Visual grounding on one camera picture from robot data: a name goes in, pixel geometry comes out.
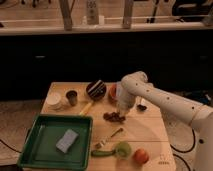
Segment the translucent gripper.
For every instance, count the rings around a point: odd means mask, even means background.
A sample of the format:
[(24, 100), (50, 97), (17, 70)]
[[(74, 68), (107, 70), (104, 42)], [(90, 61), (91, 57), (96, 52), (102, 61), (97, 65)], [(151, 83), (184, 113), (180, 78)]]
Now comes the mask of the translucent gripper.
[(117, 109), (121, 117), (125, 117), (130, 109), (135, 104), (135, 98), (133, 97), (121, 97), (118, 99)]

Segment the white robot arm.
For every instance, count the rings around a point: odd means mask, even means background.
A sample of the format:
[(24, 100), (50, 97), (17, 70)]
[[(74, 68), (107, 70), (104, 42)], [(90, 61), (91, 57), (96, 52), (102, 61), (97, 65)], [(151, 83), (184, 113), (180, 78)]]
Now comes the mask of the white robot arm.
[(137, 96), (176, 116), (199, 133), (193, 171), (213, 171), (213, 107), (151, 86), (142, 71), (125, 75), (120, 86), (117, 110), (121, 117), (130, 112)]

